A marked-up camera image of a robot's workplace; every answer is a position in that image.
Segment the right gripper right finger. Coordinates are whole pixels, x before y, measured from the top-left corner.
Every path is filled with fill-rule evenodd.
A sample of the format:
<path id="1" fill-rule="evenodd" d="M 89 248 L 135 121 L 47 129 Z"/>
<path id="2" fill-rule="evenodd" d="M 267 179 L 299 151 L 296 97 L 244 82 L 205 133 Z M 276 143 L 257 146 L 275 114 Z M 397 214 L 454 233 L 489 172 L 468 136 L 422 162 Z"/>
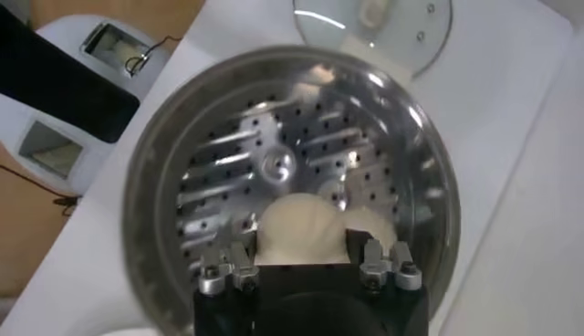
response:
<path id="1" fill-rule="evenodd" d="M 366 231 L 348 229 L 346 244 L 349 260 L 359 265 L 360 281 L 367 289 L 380 291 L 388 284 L 390 276 L 397 289 L 416 291 L 422 288 L 422 272 L 413 262 L 406 242 L 393 243 L 386 256 L 379 239 Z"/>

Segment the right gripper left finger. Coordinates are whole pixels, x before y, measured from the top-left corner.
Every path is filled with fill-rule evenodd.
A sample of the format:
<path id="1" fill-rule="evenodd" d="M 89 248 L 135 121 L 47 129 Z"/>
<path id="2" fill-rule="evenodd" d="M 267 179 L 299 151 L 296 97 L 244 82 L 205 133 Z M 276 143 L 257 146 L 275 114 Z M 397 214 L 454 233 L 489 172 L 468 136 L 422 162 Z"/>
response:
<path id="1" fill-rule="evenodd" d="M 216 225 L 205 236 L 201 250 L 198 291 L 206 297 L 229 288 L 253 293 L 259 286 L 256 259 L 256 223 L 251 219 Z"/>

